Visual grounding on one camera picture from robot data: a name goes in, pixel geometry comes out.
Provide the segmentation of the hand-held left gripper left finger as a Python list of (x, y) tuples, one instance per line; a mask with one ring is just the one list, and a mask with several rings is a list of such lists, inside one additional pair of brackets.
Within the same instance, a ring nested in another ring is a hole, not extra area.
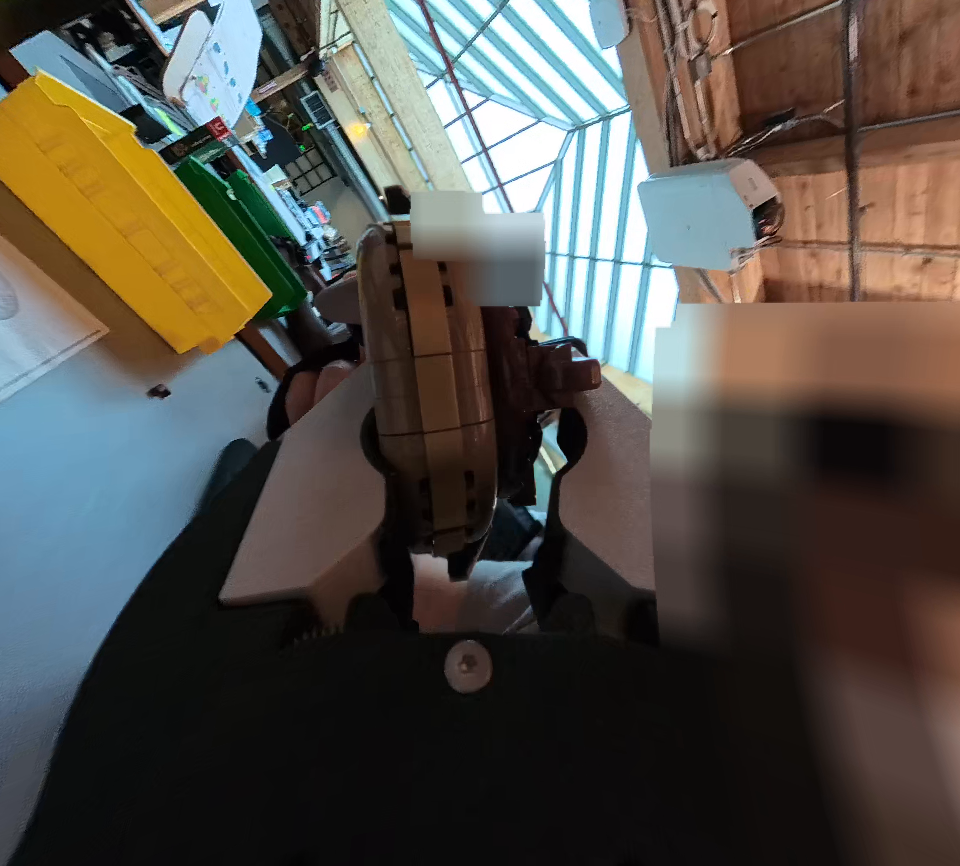
[(222, 604), (304, 600), (334, 630), (372, 606), (417, 631), (414, 527), (383, 454), (373, 375), (359, 365), (284, 433)]

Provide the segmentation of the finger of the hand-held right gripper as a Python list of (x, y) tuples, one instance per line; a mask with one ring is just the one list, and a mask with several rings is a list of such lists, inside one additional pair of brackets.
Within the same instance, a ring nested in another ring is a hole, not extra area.
[(336, 282), (314, 295), (314, 308), (328, 323), (361, 323), (358, 282)]

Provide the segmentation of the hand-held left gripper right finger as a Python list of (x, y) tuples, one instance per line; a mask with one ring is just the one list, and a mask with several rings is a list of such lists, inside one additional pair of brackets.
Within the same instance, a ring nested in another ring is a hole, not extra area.
[(652, 631), (650, 418), (612, 384), (561, 411), (566, 465), (523, 580), (541, 631)]

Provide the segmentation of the brown toy brick model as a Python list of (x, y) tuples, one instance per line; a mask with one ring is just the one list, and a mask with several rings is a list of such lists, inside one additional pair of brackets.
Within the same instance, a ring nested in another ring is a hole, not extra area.
[(534, 341), (526, 308), (482, 308), (464, 268), (414, 252), (409, 216), (357, 247), (378, 445), (408, 548), (464, 580), (498, 501), (536, 500), (542, 418), (598, 389), (601, 366), (577, 340)]

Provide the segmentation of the person's right hand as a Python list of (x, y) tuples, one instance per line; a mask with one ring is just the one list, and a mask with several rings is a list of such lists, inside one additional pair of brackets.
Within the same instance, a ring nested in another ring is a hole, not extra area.
[(291, 426), (324, 400), (343, 381), (347, 380), (359, 363), (338, 359), (318, 371), (301, 371), (294, 375), (284, 401)]

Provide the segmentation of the green plastic bin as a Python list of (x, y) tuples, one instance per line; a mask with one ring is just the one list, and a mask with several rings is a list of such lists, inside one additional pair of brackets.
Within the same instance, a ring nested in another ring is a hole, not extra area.
[(176, 176), (212, 218), (247, 265), (269, 288), (270, 299), (256, 319), (272, 320), (294, 312), (307, 300), (307, 289), (285, 251), (292, 243), (265, 235), (233, 198), (227, 180), (194, 158), (180, 163)]
[(226, 183), (232, 197), (265, 235), (297, 245), (301, 243), (299, 235), (246, 172), (234, 171)]

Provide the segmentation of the person's grey clothing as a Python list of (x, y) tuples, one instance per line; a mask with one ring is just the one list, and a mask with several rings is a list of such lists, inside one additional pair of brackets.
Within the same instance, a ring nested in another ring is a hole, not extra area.
[(423, 634), (507, 635), (536, 630), (522, 561), (479, 561), (468, 579), (454, 581), (448, 561), (415, 555), (414, 620)]

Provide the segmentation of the red and black box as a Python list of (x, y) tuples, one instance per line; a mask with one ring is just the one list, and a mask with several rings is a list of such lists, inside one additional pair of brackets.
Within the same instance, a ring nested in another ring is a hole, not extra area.
[(239, 145), (234, 131), (222, 117), (214, 116), (206, 124), (163, 147), (159, 155), (170, 166), (177, 166), (189, 158), (206, 164)]

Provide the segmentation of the yellow plastic bin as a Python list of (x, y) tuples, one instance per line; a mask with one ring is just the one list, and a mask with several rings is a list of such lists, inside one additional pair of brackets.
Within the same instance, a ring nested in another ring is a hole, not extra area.
[(39, 71), (1, 105), (3, 184), (177, 353), (211, 354), (268, 286), (134, 124)]

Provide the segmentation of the white paper sheet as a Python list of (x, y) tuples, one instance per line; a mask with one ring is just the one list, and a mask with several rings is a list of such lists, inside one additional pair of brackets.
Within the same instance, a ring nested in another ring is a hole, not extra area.
[(110, 332), (6, 238), (1, 239), (1, 400)]

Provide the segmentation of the hanging white papers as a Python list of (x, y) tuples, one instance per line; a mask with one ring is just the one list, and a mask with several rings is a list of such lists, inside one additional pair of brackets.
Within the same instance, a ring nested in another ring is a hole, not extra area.
[(222, 0), (188, 69), (181, 94), (200, 123), (219, 116), (234, 129), (257, 83), (262, 27), (252, 0)]

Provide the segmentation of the white curved device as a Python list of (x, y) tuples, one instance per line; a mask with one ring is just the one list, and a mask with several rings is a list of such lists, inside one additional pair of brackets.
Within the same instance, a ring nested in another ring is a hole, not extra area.
[(210, 37), (212, 22), (202, 10), (190, 12), (177, 35), (162, 72), (162, 92), (174, 105), (183, 106), (183, 92)]

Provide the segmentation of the glass skylight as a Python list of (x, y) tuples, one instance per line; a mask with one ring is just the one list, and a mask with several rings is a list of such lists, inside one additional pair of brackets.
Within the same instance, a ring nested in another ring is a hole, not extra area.
[(590, 0), (385, 1), (485, 209), (544, 215), (539, 328), (652, 382), (678, 282), (650, 250), (646, 158)]

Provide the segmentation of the long black ceiling pipe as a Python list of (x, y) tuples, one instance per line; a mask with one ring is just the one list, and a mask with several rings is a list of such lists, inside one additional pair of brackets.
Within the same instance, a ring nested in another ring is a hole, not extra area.
[(848, 295), (859, 302), (862, 295), (861, 203), (859, 164), (861, 156), (859, 117), (859, 40), (861, 0), (841, 0), (842, 66), (844, 95), (844, 159), (846, 171)]

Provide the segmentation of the large white wall box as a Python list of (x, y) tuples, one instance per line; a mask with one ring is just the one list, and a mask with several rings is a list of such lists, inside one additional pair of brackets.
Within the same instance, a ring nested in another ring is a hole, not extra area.
[(637, 187), (654, 256), (675, 267), (733, 272), (784, 224), (782, 194), (744, 157), (673, 167)]

